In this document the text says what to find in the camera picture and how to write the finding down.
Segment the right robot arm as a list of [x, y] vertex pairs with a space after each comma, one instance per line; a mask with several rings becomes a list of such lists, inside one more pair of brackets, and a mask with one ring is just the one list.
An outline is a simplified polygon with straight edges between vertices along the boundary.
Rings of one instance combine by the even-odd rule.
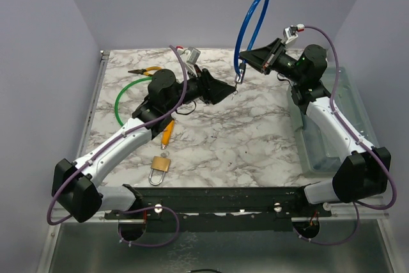
[[323, 47], [308, 45], [301, 57], [294, 59], [278, 38], [265, 47], [240, 52], [239, 58], [264, 75], [275, 71], [292, 81], [293, 103], [330, 139], [340, 158], [341, 166], [332, 179], [305, 186], [304, 195], [294, 200], [298, 215], [311, 215], [319, 203], [350, 203], [386, 191], [390, 152], [359, 135], [331, 101], [321, 81], [327, 69]]

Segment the green cable lock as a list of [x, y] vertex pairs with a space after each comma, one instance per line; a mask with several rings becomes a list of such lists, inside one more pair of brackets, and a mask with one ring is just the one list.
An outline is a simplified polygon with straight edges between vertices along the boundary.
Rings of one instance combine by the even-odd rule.
[[134, 86], [137, 86], [138, 84], [146, 83], [149, 81], [151, 81], [151, 77], [144, 77], [136, 81], [132, 81], [129, 84], [127, 84], [124, 88], [122, 88], [120, 92], [118, 93], [118, 95], [116, 96], [116, 100], [114, 101], [114, 117], [120, 126], [123, 126], [123, 120], [122, 120], [122, 115], [120, 111], [120, 108], [121, 108], [120, 104], [124, 102], [124, 96], [127, 96], [128, 91], [131, 90]]

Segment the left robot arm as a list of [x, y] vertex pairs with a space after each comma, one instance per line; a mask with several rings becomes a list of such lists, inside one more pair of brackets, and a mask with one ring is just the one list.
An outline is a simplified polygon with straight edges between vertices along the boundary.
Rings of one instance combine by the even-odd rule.
[[136, 218], [141, 202], [128, 187], [100, 192], [105, 177], [138, 147], [149, 143], [172, 121], [182, 104], [196, 99], [218, 104], [236, 88], [214, 78], [207, 69], [197, 77], [178, 82], [173, 71], [161, 69], [151, 77], [148, 94], [123, 126], [98, 148], [74, 162], [59, 161], [54, 168], [52, 202], [59, 203], [77, 222], [85, 222], [95, 213], [120, 210], [129, 219]]

